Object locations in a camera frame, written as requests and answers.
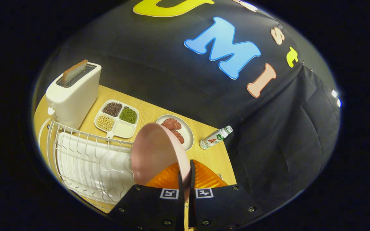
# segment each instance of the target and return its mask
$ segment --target wooden table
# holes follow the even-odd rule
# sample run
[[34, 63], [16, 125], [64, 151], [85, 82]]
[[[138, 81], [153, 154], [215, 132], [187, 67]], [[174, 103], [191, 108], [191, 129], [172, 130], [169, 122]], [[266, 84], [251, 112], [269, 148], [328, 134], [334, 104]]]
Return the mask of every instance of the wooden table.
[[[223, 180], [225, 183], [231, 185], [236, 184], [235, 175], [233, 174], [233, 169], [231, 162], [229, 160], [228, 152], [226, 151], [225, 145], [223, 142], [211, 147], [207, 150], [203, 150], [199, 146], [199, 141], [205, 138], [210, 133], [214, 132], [218, 128], [208, 126], [206, 124], [200, 123], [195, 120], [191, 120], [187, 117], [181, 116], [180, 114], [176, 114], [175, 112], [168, 111], [161, 107], [155, 106], [148, 102], [139, 100], [137, 98], [131, 97], [129, 95], [120, 93], [113, 89], [104, 87], [99, 85], [98, 89], [98, 98], [95, 101], [94, 105], [91, 107], [90, 111], [88, 112], [87, 116], [85, 117], [81, 127], [78, 130], [90, 133], [97, 136], [106, 136], [106, 133], [102, 130], [99, 130], [94, 125], [94, 118], [97, 112], [100, 110], [102, 105], [108, 101], [109, 99], [115, 99], [117, 101], [123, 102], [125, 104], [131, 105], [135, 107], [139, 111], [139, 119], [138, 125], [135, 130], [134, 135], [131, 138], [124, 139], [115, 136], [113, 139], [134, 142], [135, 137], [138, 134], [138, 131], [147, 123], [156, 122], [156, 120], [165, 114], [171, 114], [174, 116], [178, 116], [179, 118], [183, 119], [191, 128], [192, 132], [194, 133], [194, 145], [190, 150], [186, 152], [188, 159], [195, 159], [202, 164], [206, 165], [210, 168], [213, 172], [217, 174], [222, 174]], [[41, 126], [43, 123], [50, 118], [47, 113], [48, 105], [45, 95], [43, 96], [42, 100], [38, 104], [37, 110], [35, 111], [34, 115], [34, 130], [36, 139], [38, 140], [38, 135], [41, 130]], [[46, 164], [47, 162], [47, 153], [46, 153], [46, 140], [47, 140], [48, 129], [43, 129], [41, 133], [41, 144], [40, 150], [41, 154], [43, 155]], [[185, 208], [185, 230], [188, 229], [188, 208]]]

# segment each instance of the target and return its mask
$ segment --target white bottle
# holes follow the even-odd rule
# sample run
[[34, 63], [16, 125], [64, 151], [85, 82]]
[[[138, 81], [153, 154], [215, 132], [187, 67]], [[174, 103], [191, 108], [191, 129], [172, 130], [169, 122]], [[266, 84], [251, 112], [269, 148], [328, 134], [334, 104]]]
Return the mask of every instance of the white bottle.
[[216, 130], [212, 134], [207, 136], [206, 138], [201, 139], [199, 141], [199, 146], [201, 146], [202, 149], [208, 149], [209, 147], [212, 147], [212, 146], [216, 145], [217, 143], [220, 143], [231, 132], [232, 132], [231, 126], [226, 126], [226, 127], [221, 128], [219, 130]]

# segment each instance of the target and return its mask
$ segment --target pink frying pan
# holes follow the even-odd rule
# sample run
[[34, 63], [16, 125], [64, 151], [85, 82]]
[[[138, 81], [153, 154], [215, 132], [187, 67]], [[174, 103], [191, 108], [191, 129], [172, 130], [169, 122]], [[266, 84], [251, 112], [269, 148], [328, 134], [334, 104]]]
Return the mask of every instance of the pink frying pan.
[[183, 146], [166, 127], [157, 123], [143, 126], [132, 146], [131, 164], [135, 183], [146, 185], [159, 172], [175, 162], [178, 162], [187, 202], [191, 166]]

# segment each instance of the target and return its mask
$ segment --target yellow beans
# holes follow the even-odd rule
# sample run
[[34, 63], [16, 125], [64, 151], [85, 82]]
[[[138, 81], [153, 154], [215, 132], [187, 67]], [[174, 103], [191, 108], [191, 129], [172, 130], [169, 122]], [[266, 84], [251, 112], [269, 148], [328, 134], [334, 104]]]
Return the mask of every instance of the yellow beans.
[[101, 115], [98, 117], [97, 125], [98, 127], [102, 128], [103, 130], [106, 130], [109, 132], [112, 129], [113, 123], [115, 121], [111, 118], [108, 118], [104, 115]]

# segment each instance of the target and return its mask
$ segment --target white toaster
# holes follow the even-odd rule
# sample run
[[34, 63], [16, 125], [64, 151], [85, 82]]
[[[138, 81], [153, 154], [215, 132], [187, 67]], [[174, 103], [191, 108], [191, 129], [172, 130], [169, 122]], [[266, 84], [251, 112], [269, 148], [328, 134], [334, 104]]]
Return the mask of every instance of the white toaster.
[[67, 127], [79, 129], [98, 98], [100, 75], [100, 65], [87, 63], [83, 71], [66, 83], [62, 81], [63, 73], [54, 80], [46, 92], [51, 118]]

